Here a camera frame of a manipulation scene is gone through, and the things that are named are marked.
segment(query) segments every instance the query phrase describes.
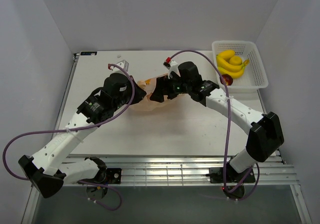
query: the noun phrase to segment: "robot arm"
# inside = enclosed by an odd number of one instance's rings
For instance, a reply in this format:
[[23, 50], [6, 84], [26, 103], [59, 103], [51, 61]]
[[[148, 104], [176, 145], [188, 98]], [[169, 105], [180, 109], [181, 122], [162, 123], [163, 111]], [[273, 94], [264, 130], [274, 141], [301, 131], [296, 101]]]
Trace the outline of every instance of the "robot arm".
[[[131, 104], [138, 103], [146, 95], [136, 83], [134, 85], [135, 95]], [[118, 108], [129, 102], [131, 96], [132, 87], [129, 79], [114, 69], [104, 81], [104, 86], [95, 89], [78, 107], [66, 126], [66, 133], [56, 135], [31, 157], [24, 155], [20, 158], [19, 164], [25, 175], [44, 198], [57, 193], [64, 183], [81, 179], [90, 179], [95, 183], [105, 180], [106, 164], [96, 157], [77, 163], [62, 164], [65, 158], [98, 127], [72, 132], [68, 129], [88, 127], [110, 119]]]
[[[168, 58], [163, 65], [169, 69], [168, 76], [157, 78], [151, 100], [163, 102], [165, 95], [173, 99], [179, 94], [189, 94], [194, 101], [228, 116], [226, 93], [214, 82], [202, 80], [193, 62], [178, 65]], [[279, 118], [273, 112], [266, 115], [233, 98], [230, 105], [232, 121], [248, 135], [245, 149], [227, 164], [230, 179], [239, 180], [248, 168], [274, 153], [284, 139]]]

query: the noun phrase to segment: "plastic basket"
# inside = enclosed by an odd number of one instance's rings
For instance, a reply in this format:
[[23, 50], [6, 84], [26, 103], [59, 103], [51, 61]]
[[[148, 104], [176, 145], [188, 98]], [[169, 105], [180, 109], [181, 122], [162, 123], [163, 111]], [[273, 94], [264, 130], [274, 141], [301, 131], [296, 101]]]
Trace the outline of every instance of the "plastic basket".
[[[268, 86], [268, 79], [264, 65], [256, 45], [249, 41], [214, 41], [212, 52], [214, 64], [217, 66], [216, 55], [225, 50], [234, 50], [235, 55], [242, 58], [242, 61], [249, 59], [250, 63], [245, 68], [245, 73], [238, 79], [233, 80], [233, 84], [228, 86], [230, 92], [253, 92]], [[223, 84], [216, 74], [220, 87]]]

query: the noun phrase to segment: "tabletop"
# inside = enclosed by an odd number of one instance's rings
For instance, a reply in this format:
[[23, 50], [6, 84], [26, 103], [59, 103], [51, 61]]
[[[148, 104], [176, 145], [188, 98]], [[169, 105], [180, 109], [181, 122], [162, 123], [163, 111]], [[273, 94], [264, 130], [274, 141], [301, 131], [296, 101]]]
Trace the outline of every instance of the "tabletop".
[[[59, 128], [64, 128], [77, 107], [97, 87], [103, 86], [111, 71], [109, 63], [129, 62], [129, 74], [135, 81], [167, 72], [165, 59], [177, 51], [98, 51], [80, 56], [68, 90]], [[212, 51], [200, 51], [213, 60]], [[214, 68], [195, 53], [182, 53], [175, 61], [194, 62], [204, 80], [217, 83]], [[257, 91], [233, 93], [243, 104], [263, 112]], [[101, 126], [88, 136], [72, 154], [79, 155], [167, 155], [222, 156], [226, 142], [227, 119], [184, 95], [153, 111], [129, 108], [119, 118]], [[247, 135], [231, 125], [229, 155], [236, 155], [246, 145]]]

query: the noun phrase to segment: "white wall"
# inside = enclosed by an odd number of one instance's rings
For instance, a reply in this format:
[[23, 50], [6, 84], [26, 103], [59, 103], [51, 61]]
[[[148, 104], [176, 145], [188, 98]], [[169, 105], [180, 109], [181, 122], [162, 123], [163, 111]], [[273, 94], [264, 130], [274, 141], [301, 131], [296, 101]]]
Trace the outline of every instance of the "white wall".
[[293, 163], [314, 223], [320, 223], [320, 0], [279, 0], [257, 40], [269, 86], [267, 110], [280, 116], [281, 153]]
[[[72, 65], [72, 54], [43, 0], [0, 0], [0, 150], [16, 135], [52, 129]], [[49, 135], [26, 137], [8, 151], [9, 166], [42, 147]], [[20, 223], [30, 182], [0, 165], [0, 223]]]
[[277, 0], [44, 0], [73, 53], [256, 41]]

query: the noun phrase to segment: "crumpled plastic bag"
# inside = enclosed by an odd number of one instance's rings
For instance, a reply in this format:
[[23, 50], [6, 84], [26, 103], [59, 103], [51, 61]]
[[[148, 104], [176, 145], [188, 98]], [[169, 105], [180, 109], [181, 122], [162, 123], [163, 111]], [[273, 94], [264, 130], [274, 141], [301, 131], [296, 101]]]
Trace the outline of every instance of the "crumpled plastic bag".
[[136, 111], [152, 111], [155, 108], [159, 108], [159, 107], [163, 107], [166, 106], [167, 104], [173, 103], [178, 97], [180, 97], [181, 95], [177, 96], [176, 98], [169, 100], [167, 99], [167, 96], [165, 95], [165, 99], [164, 102], [160, 103], [157, 101], [152, 101], [150, 100], [150, 96], [152, 95], [152, 93], [154, 92], [155, 88], [156, 88], [156, 83], [157, 83], [157, 78], [158, 77], [162, 77], [164, 75], [160, 75], [157, 77], [154, 77], [152, 79], [148, 79], [148, 80], [139, 80], [137, 82], [137, 85], [142, 88], [144, 91], [146, 91], [146, 96], [137, 104], [134, 105], [130, 105], [130, 108]]

